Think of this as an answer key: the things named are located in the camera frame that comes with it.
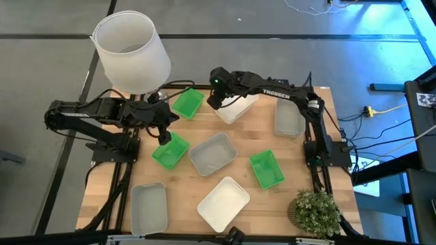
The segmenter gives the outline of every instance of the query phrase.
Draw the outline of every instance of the potted plant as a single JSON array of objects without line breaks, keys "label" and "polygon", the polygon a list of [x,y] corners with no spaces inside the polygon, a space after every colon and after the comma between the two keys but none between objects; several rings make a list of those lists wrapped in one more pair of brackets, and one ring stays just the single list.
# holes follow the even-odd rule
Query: potted plant
[{"label": "potted plant", "polygon": [[293,225],[320,239],[340,232],[340,215],[333,196],[324,191],[300,190],[287,208],[287,217]]}]

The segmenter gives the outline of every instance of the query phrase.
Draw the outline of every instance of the wooden tabletop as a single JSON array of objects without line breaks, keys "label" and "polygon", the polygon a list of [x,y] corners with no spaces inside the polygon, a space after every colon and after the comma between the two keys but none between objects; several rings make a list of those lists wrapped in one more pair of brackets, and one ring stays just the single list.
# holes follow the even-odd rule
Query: wooden tabletop
[{"label": "wooden tabletop", "polygon": [[[185,154],[176,167],[168,171],[151,158],[153,151],[158,147],[157,140],[151,138],[145,130],[141,130],[140,153],[132,170],[122,231],[131,231],[130,189],[135,185],[162,182],[168,198],[168,228],[165,233],[215,234],[198,214],[197,206],[224,177],[230,176],[250,194],[250,202],[228,225],[225,233],[229,228],[236,226],[246,235],[307,235],[293,226],[286,216],[287,206],[295,198],[298,190],[313,189],[310,171],[305,164],[302,146],[304,135],[290,139],[278,137],[273,133],[274,108],[277,103],[274,97],[260,95],[259,100],[246,114],[232,125],[227,125],[207,104],[209,91],[202,92],[206,96],[193,120],[181,118],[171,124],[170,130],[188,141],[190,148],[218,132],[224,132],[236,147],[237,158],[212,175],[202,177],[188,154]],[[337,118],[330,89],[316,87],[315,92],[326,102],[332,116]],[[176,98],[171,99],[170,104],[173,104]],[[326,113],[324,122],[327,133],[334,141],[340,141],[341,136]],[[105,128],[113,132],[119,131],[114,127]],[[274,152],[285,181],[262,190],[249,163],[249,157],[268,149]],[[77,228],[87,225],[107,200],[113,169],[114,163],[104,163],[90,174]],[[329,171],[335,201],[353,228],[362,233],[350,177],[340,167],[329,167]],[[111,227],[114,227],[117,210],[118,203],[112,211]]]}]

